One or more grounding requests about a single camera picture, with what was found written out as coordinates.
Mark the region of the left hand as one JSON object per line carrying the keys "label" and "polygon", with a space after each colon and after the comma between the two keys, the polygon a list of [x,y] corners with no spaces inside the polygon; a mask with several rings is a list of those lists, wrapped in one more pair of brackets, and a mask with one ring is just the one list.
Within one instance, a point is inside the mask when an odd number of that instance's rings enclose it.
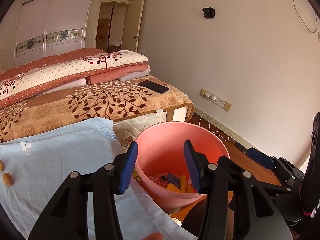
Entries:
{"label": "left hand", "polygon": [[146,236],[145,238],[143,238],[143,240],[163,240],[163,239],[164,239],[164,236],[160,232],[153,232],[148,236]]}

